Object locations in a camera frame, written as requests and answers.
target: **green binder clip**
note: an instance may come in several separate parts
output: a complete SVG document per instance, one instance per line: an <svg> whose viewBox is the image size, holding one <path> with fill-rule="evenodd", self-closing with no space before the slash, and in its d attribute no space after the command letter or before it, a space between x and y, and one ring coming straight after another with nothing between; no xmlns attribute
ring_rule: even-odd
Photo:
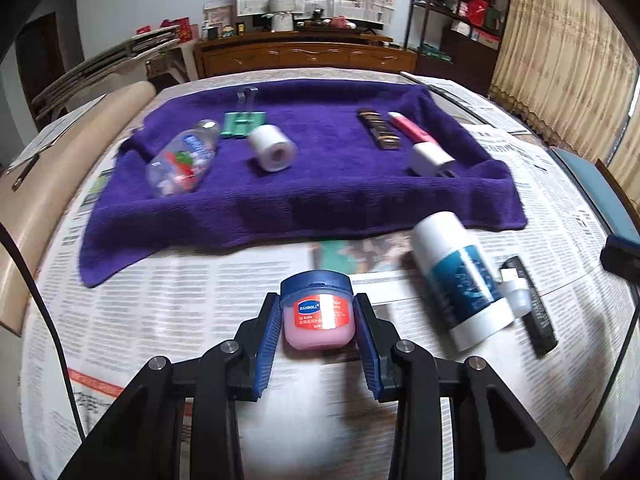
<svg viewBox="0 0 640 480"><path fill-rule="evenodd" d="M223 139L243 139L248 137L251 131L264 124L265 112L254 112L254 99L258 93L255 86L247 86L238 92L238 109L243 111L228 112L225 114L225 126L220 133Z"/></svg>

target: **wooden tv cabinet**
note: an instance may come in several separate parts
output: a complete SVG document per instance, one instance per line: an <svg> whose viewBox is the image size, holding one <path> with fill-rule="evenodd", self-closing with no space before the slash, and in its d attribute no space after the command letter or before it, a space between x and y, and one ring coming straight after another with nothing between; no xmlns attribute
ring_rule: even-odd
<svg viewBox="0 0 640 480"><path fill-rule="evenodd" d="M383 45L391 41L386 36L352 32L256 32L199 41L193 53L200 78L311 66L413 72L415 52Z"/></svg>

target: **beige curtain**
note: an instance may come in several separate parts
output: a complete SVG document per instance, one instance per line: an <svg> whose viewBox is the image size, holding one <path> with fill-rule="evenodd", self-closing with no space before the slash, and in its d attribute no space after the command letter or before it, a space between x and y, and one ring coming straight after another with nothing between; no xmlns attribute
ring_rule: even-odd
<svg viewBox="0 0 640 480"><path fill-rule="evenodd" d="M491 96L550 144L606 160L637 69L597 0L512 0Z"/></svg>
<svg viewBox="0 0 640 480"><path fill-rule="evenodd" d="M609 171L640 213L640 106L636 106Z"/></svg>

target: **metal screw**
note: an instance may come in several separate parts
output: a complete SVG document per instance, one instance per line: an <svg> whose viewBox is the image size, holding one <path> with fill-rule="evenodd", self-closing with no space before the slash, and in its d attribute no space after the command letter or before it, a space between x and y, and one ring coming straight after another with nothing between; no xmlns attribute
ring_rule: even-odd
<svg viewBox="0 0 640 480"><path fill-rule="evenodd" d="M486 361L477 355L472 355L467 362L474 370L483 370L486 366Z"/></svg>
<svg viewBox="0 0 640 480"><path fill-rule="evenodd" d="M151 368L152 370L162 370L165 365L166 365L166 359L161 355L152 357L149 360L149 368Z"/></svg>
<svg viewBox="0 0 640 480"><path fill-rule="evenodd" d="M225 354L235 354L239 348L240 348L240 345L238 344L237 341L234 341L233 339L229 339L228 341L225 341L220 345L220 349Z"/></svg>
<svg viewBox="0 0 640 480"><path fill-rule="evenodd" d="M401 339L396 343L396 348L404 354L410 354L415 350L415 345L408 339Z"/></svg>

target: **white and blue cylinder container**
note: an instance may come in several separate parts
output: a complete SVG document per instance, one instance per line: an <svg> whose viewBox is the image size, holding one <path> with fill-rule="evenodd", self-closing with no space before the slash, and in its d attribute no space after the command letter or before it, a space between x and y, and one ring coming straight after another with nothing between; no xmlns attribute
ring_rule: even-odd
<svg viewBox="0 0 640 480"><path fill-rule="evenodd" d="M420 272L458 350L465 350L514 321L476 240L451 211L433 214L411 232Z"/></svg>

